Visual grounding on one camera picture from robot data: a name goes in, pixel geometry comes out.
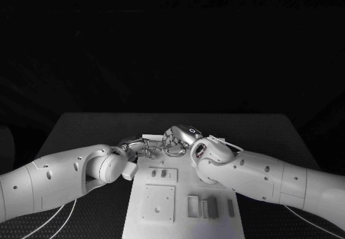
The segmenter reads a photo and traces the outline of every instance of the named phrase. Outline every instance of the table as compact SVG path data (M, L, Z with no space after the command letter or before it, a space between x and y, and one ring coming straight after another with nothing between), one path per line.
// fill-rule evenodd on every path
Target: table
M176 124L193 126L203 136L212 134L248 151L319 170L290 120L280 114L176 114L176 113L64 113L53 127L36 157L95 144L115 146L122 138L163 134ZM118 180L76 200L69 221L54 238L119 239L122 235L131 181ZM246 239L333 239L307 224L281 205L255 201L236 194ZM67 203L57 216L28 237L50 238L70 213ZM308 221L342 237L343 231L326 220L293 209ZM24 215L0 224L0 239L21 238L52 217L57 209Z

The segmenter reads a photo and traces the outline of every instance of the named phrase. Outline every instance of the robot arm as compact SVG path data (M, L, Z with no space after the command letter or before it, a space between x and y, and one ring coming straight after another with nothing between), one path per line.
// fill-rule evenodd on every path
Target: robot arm
M154 142L127 138L119 146L99 144L50 154L13 172L0 175L0 223L60 207L119 175L132 179L135 154L151 157Z
M317 215L345 230L345 177L298 167L267 155L238 148L235 151L213 136L202 137L184 125L173 126L164 139L168 156L190 149L192 167L203 182L219 182L243 196L291 206ZM180 152L168 147L180 143Z

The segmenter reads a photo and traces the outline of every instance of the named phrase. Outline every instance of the white platform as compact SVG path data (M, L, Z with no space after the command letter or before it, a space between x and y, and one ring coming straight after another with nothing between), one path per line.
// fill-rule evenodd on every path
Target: white platform
M161 135L142 135L142 137L161 139ZM209 185L199 180L190 166L189 151L179 158L168 157L164 152L155 153L155 156L154 160L138 158L122 239L243 239L232 190L219 183ZM166 171L166 177L161 178L161 169L176 169L176 171ZM197 196L197 218L187 217L187 196ZM202 218L205 203L200 201L209 196L216 198L219 218L206 220ZM228 212L228 200L232 200L233 217Z

